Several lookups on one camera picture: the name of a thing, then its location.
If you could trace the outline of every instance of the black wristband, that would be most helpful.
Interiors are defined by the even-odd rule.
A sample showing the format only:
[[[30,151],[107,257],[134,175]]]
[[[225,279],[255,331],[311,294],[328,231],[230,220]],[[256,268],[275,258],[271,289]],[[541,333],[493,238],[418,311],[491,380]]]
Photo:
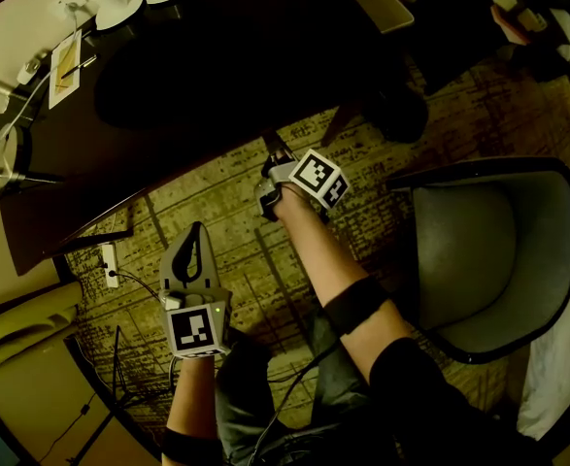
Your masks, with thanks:
[[[161,451],[187,466],[221,466],[222,445],[218,440],[199,439],[166,428]]]
[[[388,299],[388,294],[371,277],[355,282],[323,308],[339,337],[349,335]]]

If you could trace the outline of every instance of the electrical outlet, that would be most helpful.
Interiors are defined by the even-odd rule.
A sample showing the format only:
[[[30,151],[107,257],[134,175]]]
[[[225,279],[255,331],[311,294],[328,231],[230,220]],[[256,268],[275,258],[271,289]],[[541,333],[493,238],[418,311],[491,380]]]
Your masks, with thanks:
[[[67,5],[76,4],[78,7],[83,7],[87,0],[51,0],[48,5],[50,14],[54,14],[58,20],[65,20],[68,18]]]

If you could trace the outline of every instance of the hand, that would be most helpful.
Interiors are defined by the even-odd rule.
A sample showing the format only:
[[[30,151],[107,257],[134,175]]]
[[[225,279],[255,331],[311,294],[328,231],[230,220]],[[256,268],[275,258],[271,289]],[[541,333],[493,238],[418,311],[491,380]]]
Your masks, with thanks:
[[[281,194],[281,199],[274,206],[274,214],[280,221],[296,211],[313,211],[308,194],[297,184],[283,183],[281,185]]]

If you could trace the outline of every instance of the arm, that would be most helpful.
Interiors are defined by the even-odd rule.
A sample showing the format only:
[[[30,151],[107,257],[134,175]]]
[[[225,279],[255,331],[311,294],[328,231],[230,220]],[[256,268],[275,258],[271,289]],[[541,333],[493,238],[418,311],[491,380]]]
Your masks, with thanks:
[[[293,186],[283,189],[283,199],[274,209],[308,273],[320,303],[334,297],[368,275],[323,225],[311,205]],[[369,381],[371,368],[384,349],[407,338],[410,330],[394,304],[387,300],[371,317],[341,340]]]
[[[216,440],[215,395],[214,359],[204,357],[182,361],[168,417],[168,429],[186,437]],[[161,462],[164,466],[181,464],[164,454]]]
[[[275,207],[320,303],[325,306],[366,272],[343,250],[312,207],[286,186]],[[411,464],[551,464],[537,444],[471,407],[433,360],[409,338],[386,300],[341,338]]]

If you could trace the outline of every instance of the person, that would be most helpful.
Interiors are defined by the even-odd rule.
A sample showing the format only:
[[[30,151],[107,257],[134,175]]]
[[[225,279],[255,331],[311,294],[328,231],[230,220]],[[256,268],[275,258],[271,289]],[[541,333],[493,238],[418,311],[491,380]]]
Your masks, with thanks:
[[[341,330],[341,344],[319,364],[312,424],[289,430],[275,422],[252,457],[274,414],[270,355],[240,337],[217,377],[213,358],[183,362],[164,466],[222,464],[224,457],[234,466],[393,465],[401,461],[395,440],[407,464],[552,464],[534,440],[471,407],[445,382],[395,305],[340,246],[299,187],[283,187],[274,213],[332,315],[319,313],[311,326],[314,354],[338,340],[335,329]],[[379,302],[365,311],[373,298]]]

